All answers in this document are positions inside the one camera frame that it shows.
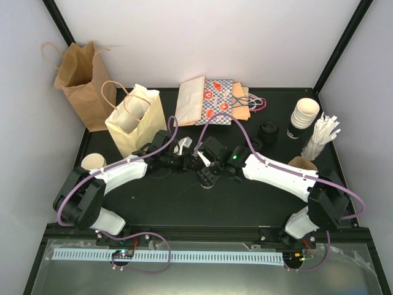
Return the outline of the cream paper bag with handles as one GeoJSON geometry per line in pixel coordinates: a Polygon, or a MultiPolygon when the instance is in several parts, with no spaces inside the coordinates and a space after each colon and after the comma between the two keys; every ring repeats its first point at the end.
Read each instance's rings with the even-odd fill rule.
{"type": "Polygon", "coordinates": [[[160,92],[135,84],[131,92],[114,108],[104,121],[122,157],[128,157],[152,141],[159,130],[166,130],[160,92]]]}

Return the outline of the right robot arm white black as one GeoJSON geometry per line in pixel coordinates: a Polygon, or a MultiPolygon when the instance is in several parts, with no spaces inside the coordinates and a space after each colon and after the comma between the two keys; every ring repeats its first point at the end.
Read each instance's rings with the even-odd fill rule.
{"type": "Polygon", "coordinates": [[[193,153],[203,163],[197,175],[204,188],[215,185],[225,175],[234,181],[259,181],[286,191],[305,202],[305,207],[291,214],[273,239],[285,248],[295,248],[302,238],[318,230],[337,230],[349,198],[336,184],[332,170],[319,173],[263,157],[245,146],[230,150],[214,137],[198,144],[193,153]]]}

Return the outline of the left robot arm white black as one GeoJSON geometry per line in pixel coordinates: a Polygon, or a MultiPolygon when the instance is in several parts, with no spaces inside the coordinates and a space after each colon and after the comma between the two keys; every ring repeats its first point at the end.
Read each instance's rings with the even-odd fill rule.
{"type": "Polygon", "coordinates": [[[170,132],[160,130],[151,143],[121,161],[92,170],[73,168],[53,202],[53,209],[61,213],[60,221],[79,230],[106,232],[116,244],[126,245],[132,231],[123,217],[103,207],[105,196],[161,168],[171,172],[195,170],[197,161],[186,151],[192,139],[170,139],[170,132]]]}

